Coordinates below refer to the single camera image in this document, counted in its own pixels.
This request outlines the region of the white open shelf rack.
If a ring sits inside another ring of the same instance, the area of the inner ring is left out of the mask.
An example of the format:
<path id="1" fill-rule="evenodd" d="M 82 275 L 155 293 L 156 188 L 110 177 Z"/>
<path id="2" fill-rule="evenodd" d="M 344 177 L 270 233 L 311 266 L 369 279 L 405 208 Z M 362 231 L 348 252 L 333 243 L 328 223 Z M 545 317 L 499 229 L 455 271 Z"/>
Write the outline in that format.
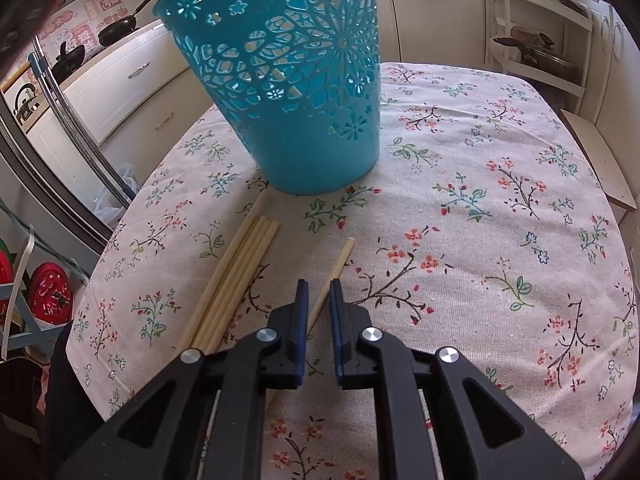
<path id="1" fill-rule="evenodd" d="M 576 0 L 484 0 L 485 54 L 488 68 L 529 80 L 555 107 L 578 113 L 586 95 L 593 36 L 592 13 Z M 544 70 L 526 62 L 512 38 L 544 50 L 565 67 Z"/>

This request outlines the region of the black frying pan on counter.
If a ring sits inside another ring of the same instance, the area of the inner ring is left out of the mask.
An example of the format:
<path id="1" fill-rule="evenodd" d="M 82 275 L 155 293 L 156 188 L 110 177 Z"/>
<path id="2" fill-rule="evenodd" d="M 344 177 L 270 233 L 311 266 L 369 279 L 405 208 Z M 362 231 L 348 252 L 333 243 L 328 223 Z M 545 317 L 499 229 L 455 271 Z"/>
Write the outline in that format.
<path id="1" fill-rule="evenodd" d="M 116 22 L 107 25 L 99 32 L 98 40 L 102 47 L 109 47 L 112 44 L 116 44 L 117 41 L 132 34 L 137 27 L 137 15 L 151 2 L 152 0 L 143 0 L 134 12 L 120 18 Z"/>

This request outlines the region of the teal perforated plastic basket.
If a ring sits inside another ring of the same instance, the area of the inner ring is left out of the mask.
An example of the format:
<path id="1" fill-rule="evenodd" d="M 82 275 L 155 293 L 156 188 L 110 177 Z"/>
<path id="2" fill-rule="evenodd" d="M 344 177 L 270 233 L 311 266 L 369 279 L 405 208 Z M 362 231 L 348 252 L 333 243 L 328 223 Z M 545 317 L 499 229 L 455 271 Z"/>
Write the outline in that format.
<path id="1" fill-rule="evenodd" d="M 332 192 L 373 168 L 376 0 L 158 0 L 153 12 L 275 188 Z"/>

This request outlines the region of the white kitchen cabinets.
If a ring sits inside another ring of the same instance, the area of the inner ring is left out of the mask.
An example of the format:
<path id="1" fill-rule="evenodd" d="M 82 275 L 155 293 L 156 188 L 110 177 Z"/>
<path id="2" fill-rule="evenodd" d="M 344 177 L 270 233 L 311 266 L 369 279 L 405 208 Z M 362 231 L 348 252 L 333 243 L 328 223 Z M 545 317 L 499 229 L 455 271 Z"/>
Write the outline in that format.
<path id="1" fill-rule="evenodd" d="M 159 20 L 94 56 L 61 90 L 110 164 L 134 166 L 140 183 L 212 106 Z"/>

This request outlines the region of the black wok on stove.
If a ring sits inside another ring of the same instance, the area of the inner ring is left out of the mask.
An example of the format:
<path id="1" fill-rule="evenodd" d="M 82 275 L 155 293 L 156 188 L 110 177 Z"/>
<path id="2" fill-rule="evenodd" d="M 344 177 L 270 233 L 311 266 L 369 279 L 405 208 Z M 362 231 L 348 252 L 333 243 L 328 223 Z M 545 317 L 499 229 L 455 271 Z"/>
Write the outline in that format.
<path id="1" fill-rule="evenodd" d="M 67 42 L 63 41 L 60 45 L 60 52 L 55 58 L 55 63 L 51 67 L 51 73 L 54 80 L 58 84 L 62 84 L 64 80 L 72 76 L 81 64 L 84 62 L 86 47 L 80 44 L 72 50 L 67 49 Z"/>

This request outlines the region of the red round lid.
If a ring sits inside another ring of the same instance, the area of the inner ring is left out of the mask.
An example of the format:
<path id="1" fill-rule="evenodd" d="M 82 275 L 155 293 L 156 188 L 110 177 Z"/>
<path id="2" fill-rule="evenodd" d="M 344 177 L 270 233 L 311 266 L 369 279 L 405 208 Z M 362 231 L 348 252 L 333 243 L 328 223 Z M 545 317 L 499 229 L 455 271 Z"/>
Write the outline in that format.
<path id="1" fill-rule="evenodd" d="M 29 282 L 27 304 L 42 322 L 67 323 L 72 316 L 73 293 L 65 271 L 53 262 L 40 264 Z"/>

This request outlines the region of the wooden chopstick pile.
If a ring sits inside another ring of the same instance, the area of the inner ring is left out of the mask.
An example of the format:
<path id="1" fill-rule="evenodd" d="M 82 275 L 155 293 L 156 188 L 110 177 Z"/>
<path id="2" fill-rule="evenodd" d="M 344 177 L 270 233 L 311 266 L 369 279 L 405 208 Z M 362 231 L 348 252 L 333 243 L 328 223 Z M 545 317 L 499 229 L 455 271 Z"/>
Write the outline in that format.
<path id="1" fill-rule="evenodd" d="M 262 264 L 262 259 L 265 257 L 265 254 L 266 254 L 269 246 L 271 245 L 272 240 L 274 239 L 274 237 L 276 236 L 276 234 L 278 232 L 278 229 L 279 229 L 279 226 L 280 226 L 280 222 L 279 221 L 277 221 L 277 222 L 278 222 L 278 228 L 277 229 L 272 228 L 270 230 L 270 237 L 267 238 L 267 242 L 269 243 L 269 245 L 267 247 L 262 248 L 262 250 L 260 252 L 258 252 L 258 256 L 260 257 L 260 259 L 259 259 L 259 261 L 257 263 L 257 266 L 254 267 L 254 272 L 250 276 L 250 279 L 246 282 L 246 285 L 243 287 L 242 295 L 238 296 L 239 301 L 236 304 L 235 309 L 233 310 L 233 316 L 229 316 L 229 323 L 228 323 L 228 325 L 226 327 L 226 330 L 224 331 L 224 334 L 227 333 L 227 330 L 228 330 L 229 326 L 233 323 L 233 319 L 234 319 L 234 317 L 236 315 L 236 311 L 238 310 L 238 307 L 240 306 L 240 304 L 242 304 L 242 302 L 244 301 L 245 296 L 248 294 L 248 291 L 253 286 L 253 283 L 255 281 L 255 276 L 258 274 L 258 268 Z M 218 347 L 220 346 L 220 344 L 222 343 L 222 340 L 224 339 L 224 334 L 220 337 L 219 344 L 218 344 L 218 346 L 217 346 L 217 348 L 215 350 L 217 350 Z"/>
<path id="2" fill-rule="evenodd" d="M 198 348 L 206 350 L 209 345 L 209 339 L 212 338 L 217 326 L 222 319 L 224 309 L 232 296 L 236 285 L 247 267 L 248 258 L 253 247 L 257 244 L 260 232 L 268 223 L 264 216 L 255 217 L 254 223 L 247 233 L 244 242 L 240 247 L 240 253 L 228 267 L 227 273 L 218 285 L 213 299 L 210 302 L 207 311 L 202 319 L 198 331 L 196 332 L 192 344 L 189 348 Z"/>
<path id="3" fill-rule="evenodd" d="M 205 290 L 202 293 L 200 300 L 198 300 L 198 305 L 191 315 L 188 324 L 186 324 L 186 328 L 182 332 L 178 344 L 175 346 L 174 353 L 172 354 L 174 358 L 183 352 L 183 350 L 189 348 L 192 344 L 194 336 L 198 331 L 198 326 L 200 326 L 202 319 L 204 318 L 207 308 L 213 299 L 214 293 L 216 292 L 219 283 L 226 275 L 228 267 L 233 262 L 234 258 L 239 255 L 240 247 L 244 242 L 247 233 L 250 232 L 250 228 L 252 227 L 254 220 L 255 213 L 249 212 L 241 223 L 239 229 L 234 234 L 234 237 L 232 237 L 226 252 L 222 255 L 218 266 L 216 266 L 213 275 L 210 277 Z"/>
<path id="4" fill-rule="evenodd" d="M 240 280 L 238 281 L 238 284 L 236 285 L 236 289 L 234 290 L 228 304 L 226 305 L 226 308 L 224 309 L 224 313 L 222 314 L 222 319 L 220 320 L 220 323 L 217 326 L 217 329 L 215 330 L 215 333 L 213 334 L 212 338 L 209 339 L 209 345 L 207 349 L 202 350 L 205 353 L 212 352 L 217 348 L 219 344 L 219 339 L 224 334 L 224 331 L 226 330 L 226 327 L 229 323 L 229 316 L 233 316 L 233 310 L 235 309 L 235 306 L 239 301 L 238 296 L 242 295 L 243 287 L 246 285 L 246 282 L 250 279 L 250 276 L 254 272 L 254 267 L 257 266 L 257 263 L 260 259 L 260 257 L 258 256 L 258 252 L 260 252 L 262 248 L 267 247 L 269 245 L 269 243 L 267 242 L 267 238 L 270 237 L 270 230 L 272 228 L 275 228 L 275 229 L 278 228 L 277 221 L 273 221 L 267 218 L 266 220 L 268 221 L 268 223 L 264 226 L 264 228 L 262 229 L 262 232 L 260 232 L 259 238 L 257 240 L 257 244 L 253 247 L 253 250 L 250 253 L 250 258 L 248 258 L 247 267 L 242 275 L 242 278 L 240 278 Z"/>

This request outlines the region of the dark pan on shelf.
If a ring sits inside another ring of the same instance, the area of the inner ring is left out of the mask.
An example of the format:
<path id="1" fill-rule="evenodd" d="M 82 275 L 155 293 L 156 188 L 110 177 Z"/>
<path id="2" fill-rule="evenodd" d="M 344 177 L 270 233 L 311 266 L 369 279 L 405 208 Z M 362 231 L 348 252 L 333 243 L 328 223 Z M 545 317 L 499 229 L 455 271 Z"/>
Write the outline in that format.
<path id="1" fill-rule="evenodd" d="M 526 44 L 512 37 L 496 37 L 492 41 L 503 47 L 517 48 L 521 52 L 521 62 L 527 66 L 567 81 L 578 82 L 582 78 L 582 69 L 556 55 L 551 49 L 553 41 L 545 34 L 540 34 L 540 39 L 544 46 Z"/>

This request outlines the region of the chrome chair frame tube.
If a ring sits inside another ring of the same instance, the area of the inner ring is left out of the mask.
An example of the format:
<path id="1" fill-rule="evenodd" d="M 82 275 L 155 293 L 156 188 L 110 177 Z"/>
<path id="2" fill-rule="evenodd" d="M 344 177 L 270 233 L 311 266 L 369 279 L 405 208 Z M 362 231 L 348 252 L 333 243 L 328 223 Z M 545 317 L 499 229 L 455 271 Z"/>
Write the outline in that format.
<path id="1" fill-rule="evenodd" d="M 58 88 L 47 61 L 36 52 L 32 52 L 28 60 L 50 110 L 70 139 L 70 143 L 114 199 L 127 208 L 136 197 L 136 193 L 101 153 L 98 144 L 93 141 L 92 136 L 72 110 L 65 94 Z"/>

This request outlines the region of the floral tablecloth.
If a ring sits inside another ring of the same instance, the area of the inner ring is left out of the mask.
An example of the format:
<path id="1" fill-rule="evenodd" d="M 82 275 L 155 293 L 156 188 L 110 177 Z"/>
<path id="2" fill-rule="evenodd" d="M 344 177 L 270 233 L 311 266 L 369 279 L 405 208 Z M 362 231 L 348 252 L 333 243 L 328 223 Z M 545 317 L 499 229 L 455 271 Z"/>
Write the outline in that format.
<path id="1" fill-rule="evenodd" d="M 114 229 L 66 344 L 99 419 L 170 360 L 265 188 L 280 226 L 222 342 L 318 292 L 346 240 L 345 297 L 407 346 L 454 346 L 596 478 L 626 437 L 638 374 L 634 277 L 596 175 L 536 89 L 438 65 L 382 68 L 380 156 L 359 182 L 279 193 L 218 110 Z"/>

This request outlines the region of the wooden board at table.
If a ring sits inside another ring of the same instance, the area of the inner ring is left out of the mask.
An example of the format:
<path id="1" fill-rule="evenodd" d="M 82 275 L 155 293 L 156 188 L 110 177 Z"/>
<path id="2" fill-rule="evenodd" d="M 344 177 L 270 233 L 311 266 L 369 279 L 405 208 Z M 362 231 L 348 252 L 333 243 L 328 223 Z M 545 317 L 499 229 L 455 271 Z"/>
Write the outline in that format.
<path id="1" fill-rule="evenodd" d="M 565 122 L 587 157 L 608 199 L 617 207 L 626 211 L 635 211 L 637 204 L 623 171 L 597 127 L 589 120 L 567 110 L 560 110 L 560 114 L 562 121 Z"/>

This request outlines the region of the wooden chopstick under basket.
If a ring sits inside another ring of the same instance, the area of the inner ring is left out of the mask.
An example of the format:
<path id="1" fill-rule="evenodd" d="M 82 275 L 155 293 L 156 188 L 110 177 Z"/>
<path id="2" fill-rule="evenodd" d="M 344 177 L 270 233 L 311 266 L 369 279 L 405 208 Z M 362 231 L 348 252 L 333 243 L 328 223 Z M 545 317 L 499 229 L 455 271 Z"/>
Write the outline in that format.
<path id="1" fill-rule="evenodd" d="M 265 205 L 265 202 L 267 201 L 268 197 L 269 197 L 269 190 L 268 188 L 265 188 L 262 192 L 260 192 L 260 194 L 255 200 L 255 203 L 252 209 L 250 210 L 250 216 L 252 218 L 255 218 L 262 211 L 262 207 Z"/>

